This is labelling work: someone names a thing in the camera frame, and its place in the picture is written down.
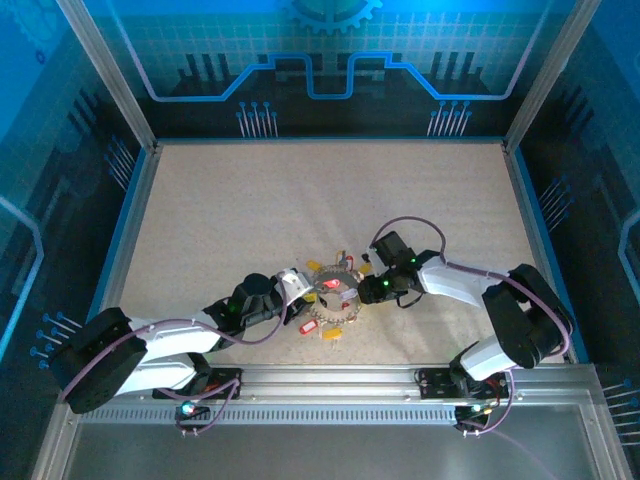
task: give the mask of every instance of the beige table surface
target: beige table surface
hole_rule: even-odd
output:
[[[425,140],[280,141],[164,146],[127,276],[130,316],[190,317],[245,275],[357,259],[385,221],[429,218],[452,260],[509,269],[532,263],[500,145]],[[416,251],[437,250],[426,226],[396,226]],[[298,321],[270,342],[234,346],[217,363],[447,363],[492,333],[482,309],[425,296],[408,310],[365,307],[337,342]],[[252,328],[264,336],[275,320]]]

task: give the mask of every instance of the red object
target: red object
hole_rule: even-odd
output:
[[[333,280],[327,280],[323,284],[327,288],[338,288],[340,286],[340,280],[334,278]]]
[[[302,335],[307,335],[313,332],[316,328],[318,328],[318,322],[316,322],[315,319],[311,319],[300,327],[300,333]]]

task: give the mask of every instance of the yellow object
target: yellow object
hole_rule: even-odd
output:
[[[307,267],[309,267],[310,270],[313,270],[314,272],[317,272],[318,270],[320,270],[322,268],[322,264],[316,262],[315,260],[309,260],[307,262]]]
[[[323,340],[337,340],[342,337],[342,329],[341,328],[332,328],[331,330],[325,330],[322,332]]]
[[[371,271],[371,264],[370,263],[365,263],[363,266],[361,266],[358,271],[363,274],[366,275],[367,273],[369,273]]]

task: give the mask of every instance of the robotic arm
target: robotic arm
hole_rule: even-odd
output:
[[[224,380],[214,376],[203,353],[227,348],[230,339],[245,344],[266,341],[306,311],[310,304],[303,296],[311,289],[306,275],[293,268],[271,278],[253,273],[230,297],[198,312],[192,321],[163,321],[157,327],[154,320],[128,318],[119,308],[110,308],[52,352],[49,368],[64,390],[96,355],[139,331],[82,376],[66,397],[71,409],[86,413],[116,395],[148,389],[199,394]],[[282,322],[269,336],[257,342],[243,340],[247,328],[277,315]]]
[[[458,382],[466,377],[481,381],[515,366],[533,368],[563,346],[556,322],[538,304],[527,304],[532,299],[514,288],[514,282],[547,305],[565,331],[573,330],[571,315],[530,265],[481,276],[477,268],[445,262],[438,252],[416,255],[396,232],[376,241],[363,257],[374,269],[374,275],[358,285],[365,304],[396,300],[400,305],[400,298],[413,290],[486,308],[495,335],[471,345],[451,362],[452,377]]]
[[[486,308],[495,335],[458,354],[446,375],[461,398],[472,397],[479,382],[497,372],[535,367],[557,353],[573,329],[569,313],[529,265],[499,274],[484,272],[448,262],[431,250],[415,254],[396,232],[374,242],[363,258],[374,271],[358,285],[364,304],[396,300],[402,306],[400,299],[413,290],[420,296],[445,295]],[[167,388],[185,397],[202,394],[228,380],[209,366],[204,353],[232,343],[268,340],[280,326],[307,311],[311,301],[305,298],[312,291],[306,275],[291,268],[271,278],[247,276],[230,297],[191,320],[155,322],[128,318],[119,308],[107,309],[58,346],[49,367],[68,392],[66,400],[75,413],[98,408],[116,395],[148,389]],[[528,304],[532,297],[536,302]],[[278,315],[280,323],[267,337],[243,340],[247,328]],[[117,348],[96,363],[114,342],[120,342]]]

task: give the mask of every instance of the gear-shaped part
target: gear-shaped part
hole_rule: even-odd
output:
[[[13,15],[20,31],[37,49],[44,50],[58,27],[54,0],[4,0],[6,11]]]
[[[337,286],[327,287],[327,282],[336,282]],[[347,290],[358,288],[360,274],[349,270],[343,265],[327,265],[321,267],[313,276],[312,284],[317,292],[317,299],[311,306],[310,315],[320,325],[342,325],[355,322],[358,312],[362,308],[360,298],[351,297],[342,300],[342,295]]]
[[[282,8],[290,19],[298,20],[300,27],[328,35],[360,28],[360,21],[371,20],[373,9],[381,6],[381,0],[282,0]]]

